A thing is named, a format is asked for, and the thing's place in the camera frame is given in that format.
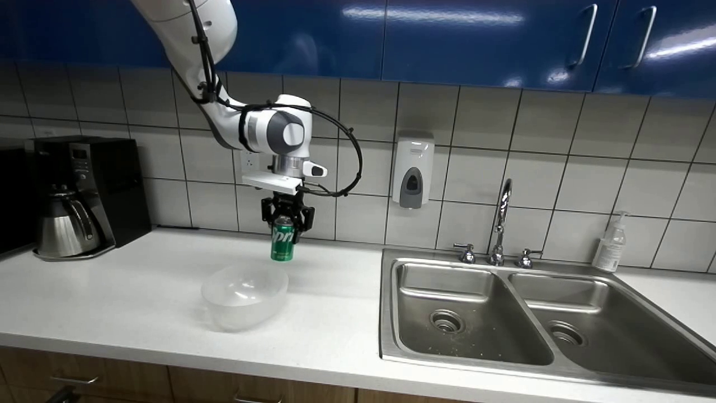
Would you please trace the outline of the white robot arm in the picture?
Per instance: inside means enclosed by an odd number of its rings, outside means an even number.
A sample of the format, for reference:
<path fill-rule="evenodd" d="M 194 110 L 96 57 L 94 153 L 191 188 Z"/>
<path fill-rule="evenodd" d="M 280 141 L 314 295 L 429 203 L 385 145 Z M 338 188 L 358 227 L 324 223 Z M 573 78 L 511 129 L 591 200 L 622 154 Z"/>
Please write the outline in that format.
<path fill-rule="evenodd" d="M 227 93 L 216 62 L 236 40 L 236 14 L 229 0 L 130 2 L 159 37 L 169 66 L 200 110 L 216 143 L 272 158 L 262 173 L 245 174 L 245 182 L 271 191 L 271 197 L 262 200 L 262 220 L 267 228 L 288 223 L 290 242 L 298 242 L 314 216 L 314 210 L 304 203 L 304 178 L 327 174 L 308 153 L 313 105 L 293 93 L 280 93 L 265 102 L 245 102 Z"/>

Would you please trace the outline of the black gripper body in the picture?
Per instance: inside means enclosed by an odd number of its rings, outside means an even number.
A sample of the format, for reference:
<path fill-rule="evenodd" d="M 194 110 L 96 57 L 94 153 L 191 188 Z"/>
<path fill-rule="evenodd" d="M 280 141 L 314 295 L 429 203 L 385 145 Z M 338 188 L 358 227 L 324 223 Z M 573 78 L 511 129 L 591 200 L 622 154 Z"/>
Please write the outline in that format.
<path fill-rule="evenodd" d="M 313 216 L 313 209 L 304 203 L 304 194 L 282 194 L 272 192 L 271 197 L 262 200 L 262 220 L 272 222 L 280 214 L 293 222 L 308 222 Z"/>

